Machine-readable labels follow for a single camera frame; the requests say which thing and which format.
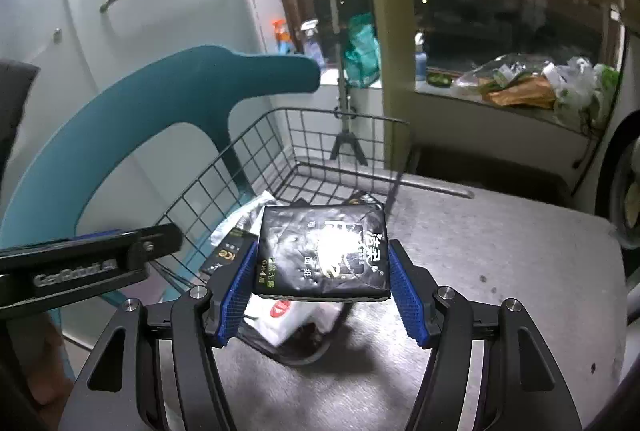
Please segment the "teal plastic bag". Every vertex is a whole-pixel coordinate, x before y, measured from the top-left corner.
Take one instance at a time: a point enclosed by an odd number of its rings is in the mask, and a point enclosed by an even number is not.
[[[380,44],[373,35],[371,13],[349,19],[349,45],[342,53],[347,84],[354,88],[369,88],[380,78]]]

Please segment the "black tissue package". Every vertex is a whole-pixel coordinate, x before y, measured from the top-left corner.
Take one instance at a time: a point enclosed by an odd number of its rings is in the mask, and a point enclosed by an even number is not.
[[[389,299],[384,211],[366,204],[265,207],[254,293],[308,301]]]

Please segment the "blue bottle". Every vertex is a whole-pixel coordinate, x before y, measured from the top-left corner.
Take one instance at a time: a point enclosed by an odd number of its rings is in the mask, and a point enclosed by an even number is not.
[[[415,81],[427,81],[427,54],[424,53],[424,34],[415,35]]]

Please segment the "screw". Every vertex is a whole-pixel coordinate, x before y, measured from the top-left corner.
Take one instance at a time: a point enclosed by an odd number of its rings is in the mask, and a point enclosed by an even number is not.
[[[189,290],[189,295],[194,299],[201,299],[207,295],[207,287],[202,285],[194,286],[191,290]]]
[[[456,291],[453,290],[450,286],[441,286],[440,288],[438,288],[438,296],[442,297],[443,299],[453,299],[455,295]]]
[[[122,304],[122,307],[124,308],[125,312],[133,312],[133,310],[135,310],[139,306],[140,306],[140,301],[138,301],[135,297],[127,299]]]
[[[519,312],[520,310],[522,310],[522,303],[520,303],[520,301],[514,299],[513,297],[507,299],[504,304],[507,306],[507,309],[511,310],[512,312]]]

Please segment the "teal chair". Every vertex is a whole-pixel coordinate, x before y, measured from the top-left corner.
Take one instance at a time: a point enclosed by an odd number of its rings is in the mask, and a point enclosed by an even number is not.
[[[105,178],[171,125],[193,124],[221,152],[231,142],[228,118],[237,103],[312,93],[319,82],[318,65],[305,56],[240,55],[219,46],[190,48],[138,70],[86,104],[36,156],[4,214],[0,249],[74,237]],[[228,153],[223,160],[236,186],[251,192],[238,158]],[[120,293],[106,297],[123,300]]]

